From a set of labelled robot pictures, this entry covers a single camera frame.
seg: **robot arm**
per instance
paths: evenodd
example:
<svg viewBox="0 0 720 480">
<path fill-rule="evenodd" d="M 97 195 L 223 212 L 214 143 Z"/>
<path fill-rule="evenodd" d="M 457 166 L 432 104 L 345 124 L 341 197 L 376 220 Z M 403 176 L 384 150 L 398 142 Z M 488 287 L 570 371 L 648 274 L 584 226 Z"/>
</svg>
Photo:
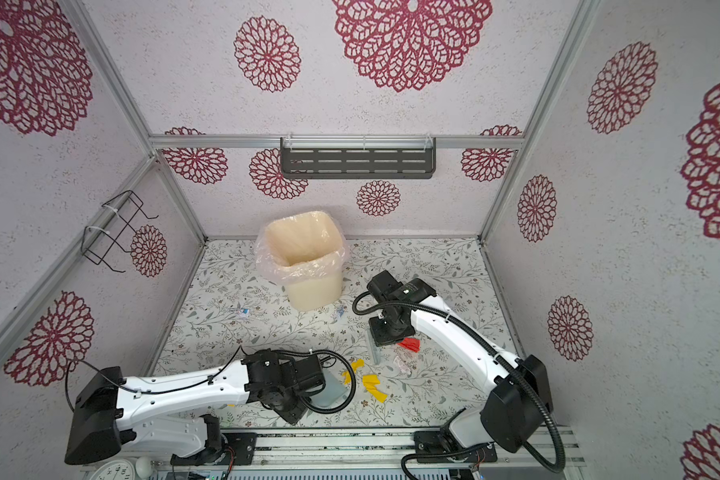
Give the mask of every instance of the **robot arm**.
<svg viewBox="0 0 720 480">
<path fill-rule="evenodd" d="M 378 304 L 360 311 L 357 309 L 358 301 L 367 294 L 372 295 Z M 443 313 L 443 316 L 417 306 L 430 307 Z M 454 452 L 479 443 L 496 442 L 505 450 L 516 452 L 545 422 L 544 413 L 537 408 L 528 391 L 513 380 L 509 371 L 497 361 L 498 356 L 506 360 L 507 366 L 516 371 L 515 375 L 521 375 L 535 391 L 546 407 L 547 416 L 552 411 L 544 364 L 535 356 L 522 360 L 489 341 L 480 332 L 469 329 L 422 279 L 414 278 L 403 285 L 385 270 L 371 279 L 368 293 L 358 296 L 352 309 L 356 314 L 381 310 L 378 317 L 368 322 L 377 346 L 400 342 L 416 332 L 426 334 L 458 360 L 483 393 L 488 395 L 483 408 L 466 408 L 446 423 L 442 432 L 445 451 Z M 457 319 L 461 326 L 450 321 L 451 318 Z M 476 339 L 482 339 L 484 345 Z M 495 351 L 495 356 L 488 353 L 486 346 Z"/>
<path fill-rule="evenodd" d="M 206 406 L 258 401 L 296 424 L 307 409 L 303 397 L 326 380 L 316 353 L 293 355 L 305 358 L 259 350 L 224 367 L 178 375 L 123 377 L 119 367 L 101 370 L 75 399 L 64 461 L 98 462 L 125 447 L 173 453 L 173 465 L 212 462 L 223 448 L 219 419 L 170 416 Z"/>
</svg>

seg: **cream trash can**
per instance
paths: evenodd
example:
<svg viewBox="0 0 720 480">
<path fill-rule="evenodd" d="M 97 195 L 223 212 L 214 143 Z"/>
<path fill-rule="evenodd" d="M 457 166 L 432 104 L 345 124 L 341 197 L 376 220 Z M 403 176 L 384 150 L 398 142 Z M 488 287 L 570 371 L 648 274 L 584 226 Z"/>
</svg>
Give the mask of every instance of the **cream trash can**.
<svg viewBox="0 0 720 480">
<path fill-rule="evenodd" d="M 349 247 L 326 212 L 287 216 L 262 228 L 256 239 L 256 268 L 283 285 L 291 306 L 301 312 L 336 302 Z"/>
</svg>

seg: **wire rack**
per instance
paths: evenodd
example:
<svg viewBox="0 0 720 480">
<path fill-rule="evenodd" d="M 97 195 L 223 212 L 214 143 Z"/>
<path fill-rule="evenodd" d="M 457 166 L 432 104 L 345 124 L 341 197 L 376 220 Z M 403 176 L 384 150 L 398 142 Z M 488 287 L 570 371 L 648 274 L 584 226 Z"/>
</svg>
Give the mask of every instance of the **wire rack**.
<svg viewBox="0 0 720 480">
<path fill-rule="evenodd" d="M 117 204 L 120 202 L 119 207 L 113 206 L 113 204 Z M 123 208 L 125 208 L 128 203 L 131 203 L 133 206 L 136 207 L 135 211 L 132 213 L 131 216 L 128 218 L 125 218 L 121 211 Z M 120 244 L 120 237 L 123 235 L 123 232 L 125 232 L 128 229 L 131 229 L 134 234 L 136 233 L 136 229 L 131 225 L 131 222 L 134 220 L 134 218 L 141 213 L 145 218 L 148 220 L 153 220 L 157 218 L 159 215 L 155 216 L 149 216 L 147 215 L 144 210 L 142 209 L 142 206 L 144 206 L 144 201 L 139 198 L 138 195 L 136 195 L 136 192 L 133 190 L 125 190 L 123 193 L 118 194 L 115 197 L 110 198 L 106 202 L 104 202 L 101 205 L 103 208 L 107 208 L 109 210 L 112 210 L 115 213 L 115 216 L 118 216 L 123 222 L 123 228 L 120 229 L 119 232 L 117 232 L 117 235 L 112 236 L 111 232 L 106 230 L 106 227 L 100 228 L 98 226 L 94 225 L 88 225 L 83 229 L 83 239 L 80 242 L 80 253 L 85 256 L 88 260 L 93 262 L 95 265 L 105 264 L 112 270 L 113 272 L 117 272 L 118 274 L 124 274 L 124 270 L 118 270 L 114 268 L 112 265 L 109 264 L 109 262 L 106 261 L 106 255 L 112 250 L 112 247 L 117 245 L 118 248 L 120 248 L 123 252 L 126 254 L 130 254 L 131 250 L 127 250 L 123 245 Z M 90 231 L 94 230 L 94 238 L 87 238 L 90 236 Z M 103 255 L 99 255 L 96 252 L 94 252 L 91 248 L 96 243 L 96 239 L 99 235 L 106 235 L 112 240 L 112 243 L 106 248 L 106 251 Z"/>
</svg>

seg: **cable clip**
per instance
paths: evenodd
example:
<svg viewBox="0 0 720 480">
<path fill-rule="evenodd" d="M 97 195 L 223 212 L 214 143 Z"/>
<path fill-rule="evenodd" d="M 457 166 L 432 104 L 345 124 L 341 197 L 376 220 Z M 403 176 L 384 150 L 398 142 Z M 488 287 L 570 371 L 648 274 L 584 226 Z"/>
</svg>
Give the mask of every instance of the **cable clip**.
<svg viewBox="0 0 720 480">
<path fill-rule="evenodd" d="M 99 232 L 104 232 L 104 233 L 106 233 L 107 235 L 110 234 L 109 231 L 107 231 L 107 230 L 105 230 L 105 229 L 103 229 L 103 228 L 99 228 L 98 226 L 88 225 L 88 226 L 86 226 L 86 228 L 90 228 L 90 229 L 93 229 L 93 230 L 98 230 Z"/>
</svg>

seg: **floral floor mat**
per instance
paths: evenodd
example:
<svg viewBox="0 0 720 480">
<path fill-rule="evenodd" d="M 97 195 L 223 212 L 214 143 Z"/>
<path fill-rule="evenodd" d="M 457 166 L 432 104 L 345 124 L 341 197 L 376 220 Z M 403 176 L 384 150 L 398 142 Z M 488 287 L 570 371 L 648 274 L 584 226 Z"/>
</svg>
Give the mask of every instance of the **floral floor mat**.
<svg viewBox="0 0 720 480">
<path fill-rule="evenodd" d="M 307 411 L 297 427 L 438 426 L 457 410 L 484 403 L 455 360 L 423 334 L 418 353 L 400 346 L 380 349 L 372 364 L 368 350 L 368 317 L 352 313 L 352 301 L 370 279 L 389 270 L 405 283 L 420 276 L 473 327 L 513 350 L 512 340 L 490 284 L 476 239 L 350 240 L 352 255 L 344 265 L 344 291 L 336 303 L 312 312 L 297 312 L 283 288 L 259 277 L 251 240 L 208 243 L 179 317 L 160 354 L 155 374 L 201 370 L 222 365 L 238 346 L 306 352 L 328 348 L 354 361 L 363 359 L 358 379 L 375 374 L 380 402 L 358 385 L 352 403 L 333 415 Z M 399 357 L 409 375 L 395 363 Z M 339 379 L 340 363 L 330 369 Z M 222 427 L 287 427 L 259 403 L 210 408 Z"/>
</svg>

